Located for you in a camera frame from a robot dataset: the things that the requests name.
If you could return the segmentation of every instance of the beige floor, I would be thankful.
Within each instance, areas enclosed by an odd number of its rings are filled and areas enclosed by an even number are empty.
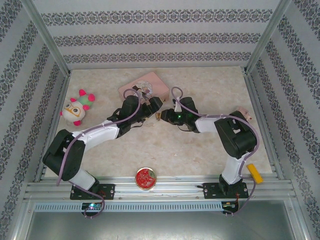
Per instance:
[[[243,106],[253,117],[250,123],[258,128],[240,67],[183,67],[73,70],[65,103],[77,98],[81,88],[94,93],[96,101],[81,126],[61,117],[57,130],[79,131],[103,122],[122,105],[118,88],[149,72],[155,72],[169,88],[182,88],[200,113],[229,114]],[[170,101],[162,109],[171,106]],[[218,134],[182,132],[152,116],[143,127],[90,149],[81,166],[96,177],[134,176],[142,167],[154,169],[158,176],[198,176],[220,174],[226,159]],[[254,163],[260,173],[272,172],[263,142],[247,163]],[[47,169],[45,176],[56,175]]]

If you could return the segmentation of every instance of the purple cable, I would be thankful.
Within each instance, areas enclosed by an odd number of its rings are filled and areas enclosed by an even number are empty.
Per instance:
[[[139,99],[139,101],[138,101],[138,107],[136,108],[136,110],[134,111],[134,113],[132,113],[130,116],[126,117],[125,119],[122,119],[122,120],[119,120],[119,121],[109,122],[109,123],[107,123],[107,124],[105,124],[105,125],[102,125],[102,124],[101,124],[101,125],[98,125],[98,126],[94,126],[94,127],[88,128],[87,130],[85,130],[84,132],[82,132],[82,133],[80,133],[78,136],[76,136],[76,137],[70,142],[69,146],[67,147],[67,149],[66,149],[66,151],[65,151],[65,153],[64,153],[64,156],[63,156],[63,159],[62,159],[62,163],[61,163],[61,167],[60,167],[59,176],[58,176],[58,179],[57,179],[57,181],[56,181],[56,185],[57,185],[57,186],[59,186],[59,184],[60,184],[60,182],[61,182],[62,174],[63,174],[63,172],[64,172],[64,168],[65,168],[65,165],[66,165],[67,156],[68,156],[68,154],[69,154],[69,151],[70,151],[72,145],[76,142],[77,139],[79,139],[79,138],[80,138],[81,136],[83,136],[84,134],[87,134],[87,133],[89,133],[89,132],[91,132],[91,131],[93,131],[93,130],[100,129],[100,128],[105,128],[105,127],[107,127],[107,126],[114,125],[114,124],[123,123],[123,122],[131,119],[131,118],[132,118],[134,115],[136,115],[136,113],[139,111],[140,106],[141,106],[141,103],[140,103],[140,97],[139,97],[138,91],[136,91],[136,90],[134,90],[134,89],[132,89],[132,88],[126,89],[126,90],[124,91],[124,93],[123,93],[123,97],[124,97],[125,99],[126,99],[126,92],[128,92],[128,91],[133,91],[134,93],[136,93],[136,95],[138,96],[138,99]],[[87,193],[87,194],[91,194],[91,195],[93,195],[93,196],[101,199],[101,203],[102,203],[102,208],[101,208],[101,210],[100,210],[97,214],[95,214],[94,216],[91,216],[90,218],[93,219],[93,218],[97,217],[98,215],[100,215],[100,213],[104,210],[105,204],[106,204],[104,198],[103,198],[102,196],[98,195],[98,194],[95,194],[95,193],[91,192],[91,191],[85,190],[84,188],[82,188],[82,187],[74,184],[73,182],[70,182],[70,181],[69,181],[69,183],[71,183],[71,184],[74,185],[76,188],[80,189],[81,191],[84,191],[84,192]],[[87,210],[88,210],[88,209],[86,209],[86,210],[84,211],[84,217],[85,217],[85,218],[87,218],[87,215],[86,215],[86,211],[87,211]]]
[[[179,101],[179,99],[175,96],[174,94],[174,89],[178,89],[180,92],[181,92],[181,96],[180,98],[184,95],[184,92],[182,91],[182,89],[180,87],[177,87],[177,86],[174,86],[173,88],[171,88],[171,95],[173,97],[173,99],[175,100],[176,103],[178,103],[182,108],[186,109],[187,111],[189,111],[190,113],[193,113],[194,115],[197,115],[201,118],[230,118],[230,119],[235,119],[235,120],[238,120],[239,122],[242,122],[244,123],[245,125],[247,125],[254,133],[255,135],[255,138],[256,138],[256,146],[255,148],[253,149],[252,152],[250,152],[247,156],[244,157],[241,165],[240,165],[240,168],[239,168],[239,171],[238,171],[238,174],[239,176],[242,178],[242,179],[247,179],[247,180],[253,180],[253,188],[252,188],[252,191],[250,192],[250,195],[248,196],[248,198],[246,199],[246,201],[244,202],[243,206],[235,213],[239,213],[240,210],[242,210],[244,208],[245,205],[247,205],[249,199],[251,198],[252,194],[254,193],[254,190],[256,189],[256,181],[251,178],[251,177],[244,177],[244,176],[241,176],[241,172],[242,172],[242,169],[245,165],[245,162],[246,160],[251,157],[259,148],[259,145],[260,145],[260,139],[259,139],[259,135],[258,135],[258,132],[255,130],[255,128],[249,124],[247,121],[239,118],[239,117],[236,117],[236,116],[231,116],[231,115],[225,115],[225,114],[221,114],[221,115],[204,115],[204,114],[199,114],[195,111],[192,111],[191,109],[187,108],[186,106],[182,105]]]

